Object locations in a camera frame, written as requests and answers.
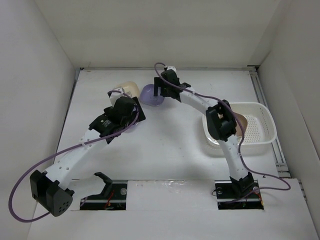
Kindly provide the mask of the small purple panda plate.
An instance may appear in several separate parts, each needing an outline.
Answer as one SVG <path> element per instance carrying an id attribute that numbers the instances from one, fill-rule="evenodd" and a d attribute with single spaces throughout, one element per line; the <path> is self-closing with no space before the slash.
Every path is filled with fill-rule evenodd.
<path id="1" fill-rule="evenodd" d="M 157 107 L 160 106 L 165 98 L 161 95 L 154 96 L 154 84 L 147 84 L 143 87 L 139 100 L 141 103 L 152 106 L 152 107 Z"/>

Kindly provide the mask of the brown panda plate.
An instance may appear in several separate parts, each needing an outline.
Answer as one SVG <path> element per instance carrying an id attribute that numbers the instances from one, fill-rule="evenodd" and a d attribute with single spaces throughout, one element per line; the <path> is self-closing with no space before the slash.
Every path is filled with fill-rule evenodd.
<path id="1" fill-rule="evenodd" d="M 246 117 L 242 114 L 239 113 L 234 113 L 236 116 L 236 137 L 237 138 L 241 138 L 245 135 L 247 126 L 248 126 L 248 120 L 246 119 Z"/>

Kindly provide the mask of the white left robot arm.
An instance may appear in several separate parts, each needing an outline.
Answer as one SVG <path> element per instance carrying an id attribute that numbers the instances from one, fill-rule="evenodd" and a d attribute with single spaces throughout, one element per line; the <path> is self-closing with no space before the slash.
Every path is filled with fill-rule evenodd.
<path id="1" fill-rule="evenodd" d="M 52 216 L 59 217 L 76 197 L 85 199 L 98 195 L 107 198 L 113 181 L 102 172 L 75 180 L 74 175 L 91 155 L 105 148 L 111 141 L 146 116 L 137 97 L 121 94 L 111 106 L 104 109 L 88 127 L 79 144 L 63 151 L 63 156 L 44 171 L 35 170 L 30 175 L 32 197 Z"/>

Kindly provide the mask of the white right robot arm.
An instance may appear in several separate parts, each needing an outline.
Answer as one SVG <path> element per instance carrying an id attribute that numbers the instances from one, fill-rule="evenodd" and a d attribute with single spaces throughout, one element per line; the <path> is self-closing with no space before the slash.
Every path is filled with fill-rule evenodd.
<path id="1" fill-rule="evenodd" d="M 172 69 L 167 69 L 154 78 L 153 95 L 170 97 L 189 105 L 202 113 L 206 118 L 209 135 L 215 139 L 227 161 L 231 180 L 231 197 L 234 202 L 246 198 L 253 190 L 254 179 L 244 166 L 236 137 L 236 118 L 226 100 L 205 98 L 197 93 L 190 84 L 180 83 Z"/>

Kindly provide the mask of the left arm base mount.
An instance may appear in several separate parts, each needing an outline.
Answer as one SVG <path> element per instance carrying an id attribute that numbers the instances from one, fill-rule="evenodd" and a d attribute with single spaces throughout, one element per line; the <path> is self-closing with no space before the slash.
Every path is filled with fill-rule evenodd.
<path id="1" fill-rule="evenodd" d="M 82 211 L 125 211 L 128 181 L 113 181 L 102 172 L 96 172 L 94 176 L 103 181 L 103 189 L 98 194 L 83 198 L 79 209 Z"/>

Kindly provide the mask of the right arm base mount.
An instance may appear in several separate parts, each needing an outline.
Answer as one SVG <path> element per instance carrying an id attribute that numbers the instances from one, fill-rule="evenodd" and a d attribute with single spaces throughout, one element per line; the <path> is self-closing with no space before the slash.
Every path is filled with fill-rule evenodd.
<path id="1" fill-rule="evenodd" d="M 230 180 L 216 180 L 211 195 L 216 197 L 218 210 L 264 210 L 257 188 L 259 184 L 255 180 L 252 187 L 237 195 Z"/>

